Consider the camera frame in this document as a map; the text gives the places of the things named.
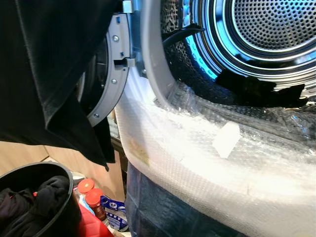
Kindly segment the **orange-capped bottle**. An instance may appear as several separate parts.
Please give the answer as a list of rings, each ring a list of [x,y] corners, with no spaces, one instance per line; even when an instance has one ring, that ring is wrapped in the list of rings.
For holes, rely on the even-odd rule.
[[[88,206],[93,211],[95,217],[99,220],[104,221],[106,219],[106,213],[104,208],[101,205],[101,197],[103,196],[103,192],[99,188],[92,188],[92,190],[88,191],[85,194],[85,201]]]
[[[95,188],[95,182],[90,178],[85,178],[77,183],[76,194],[78,197],[83,197],[93,188]]]

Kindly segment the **blue white detergent bag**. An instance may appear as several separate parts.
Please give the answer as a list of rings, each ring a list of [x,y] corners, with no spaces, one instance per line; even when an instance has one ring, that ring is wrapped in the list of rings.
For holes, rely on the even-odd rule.
[[[129,224],[124,202],[110,199],[107,196],[101,196],[101,206],[105,210],[106,219],[111,228],[120,232],[128,231]]]

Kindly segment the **black clothes pile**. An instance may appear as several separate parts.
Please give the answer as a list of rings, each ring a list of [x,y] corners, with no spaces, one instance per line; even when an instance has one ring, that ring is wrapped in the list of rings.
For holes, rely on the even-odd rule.
[[[69,179],[53,176],[32,191],[0,191],[0,237],[35,237],[68,198]]]

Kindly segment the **black round laundry bucket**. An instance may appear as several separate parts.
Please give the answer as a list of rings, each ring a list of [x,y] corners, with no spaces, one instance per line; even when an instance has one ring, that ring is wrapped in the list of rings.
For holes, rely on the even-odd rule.
[[[0,176],[0,191],[10,188],[14,192],[18,192],[25,188],[36,191],[41,183],[57,175],[69,179],[69,196],[56,215],[35,237],[79,237],[81,211],[73,196],[71,172],[55,162],[37,162],[15,168]]]

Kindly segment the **black drum paddle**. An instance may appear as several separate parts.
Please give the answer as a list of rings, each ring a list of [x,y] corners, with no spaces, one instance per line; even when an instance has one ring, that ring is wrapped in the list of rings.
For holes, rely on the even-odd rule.
[[[185,38],[197,33],[201,33],[204,30],[205,29],[203,27],[195,23],[192,23],[191,25],[183,27],[182,29],[174,30],[171,33],[165,34],[162,41],[162,46],[167,47],[167,46],[173,45],[174,43],[177,43],[178,41],[185,40]]]

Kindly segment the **grey round washer door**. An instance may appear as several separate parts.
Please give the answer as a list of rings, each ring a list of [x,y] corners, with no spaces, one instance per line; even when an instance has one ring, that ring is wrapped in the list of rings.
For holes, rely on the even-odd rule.
[[[106,38],[76,84],[76,97],[91,126],[99,124],[115,108],[133,66],[129,13],[114,14]]]

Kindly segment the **clear bubble wrap sheet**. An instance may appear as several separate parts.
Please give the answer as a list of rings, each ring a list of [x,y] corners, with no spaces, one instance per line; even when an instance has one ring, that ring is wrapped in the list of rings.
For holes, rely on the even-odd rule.
[[[316,237],[316,114],[208,102],[176,83],[163,106],[131,70],[117,104],[133,237]],[[212,147],[228,121],[241,138]]]

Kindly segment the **white front-load washing machine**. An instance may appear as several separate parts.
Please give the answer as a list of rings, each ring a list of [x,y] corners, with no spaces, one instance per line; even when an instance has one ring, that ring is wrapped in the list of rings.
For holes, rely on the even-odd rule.
[[[158,101],[163,106],[169,106],[167,97],[171,89],[175,88],[176,83],[179,81],[176,81],[172,76],[164,53],[164,47],[162,46],[160,0],[134,0],[133,4],[134,11],[131,14],[131,29],[132,48],[136,56],[136,70],[140,76],[149,79],[151,88],[156,97],[158,97]],[[306,105],[300,108],[284,109],[303,109],[304,111],[311,109],[316,114],[315,100],[308,101]]]

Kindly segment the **black clothes in drum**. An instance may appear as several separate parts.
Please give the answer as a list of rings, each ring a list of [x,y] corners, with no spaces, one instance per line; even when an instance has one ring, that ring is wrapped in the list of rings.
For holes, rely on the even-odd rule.
[[[276,83],[245,77],[230,70],[223,70],[215,83],[235,95],[240,106],[260,108],[300,108],[309,101],[302,97],[304,85],[295,85],[275,91]]]

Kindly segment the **red plastic stool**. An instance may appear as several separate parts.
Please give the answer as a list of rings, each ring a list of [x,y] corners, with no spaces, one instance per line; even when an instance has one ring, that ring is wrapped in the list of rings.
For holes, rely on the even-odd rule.
[[[81,210],[81,222],[79,224],[79,237],[114,237],[113,233],[108,230],[95,215],[79,204]]]

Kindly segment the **white tape patch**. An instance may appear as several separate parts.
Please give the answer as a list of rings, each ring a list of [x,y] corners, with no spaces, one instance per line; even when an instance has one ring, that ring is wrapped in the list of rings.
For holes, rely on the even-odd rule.
[[[212,147],[221,158],[228,158],[240,138],[239,124],[228,121],[215,134]]]

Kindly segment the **large black hanging garment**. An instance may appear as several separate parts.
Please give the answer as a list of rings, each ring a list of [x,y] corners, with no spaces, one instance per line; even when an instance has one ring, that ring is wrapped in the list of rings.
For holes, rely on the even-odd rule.
[[[93,127],[76,84],[106,38],[118,0],[0,0],[0,141],[115,162],[108,122]]]

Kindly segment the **perforated steel washer drum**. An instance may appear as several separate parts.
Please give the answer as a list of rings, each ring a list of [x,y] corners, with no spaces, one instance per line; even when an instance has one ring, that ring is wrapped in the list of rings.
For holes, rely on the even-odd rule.
[[[164,47],[172,76],[199,97],[237,105],[215,83],[224,70],[304,85],[316,97],[316,0],[160,0],[161,36],[197,24],[205,30]]]

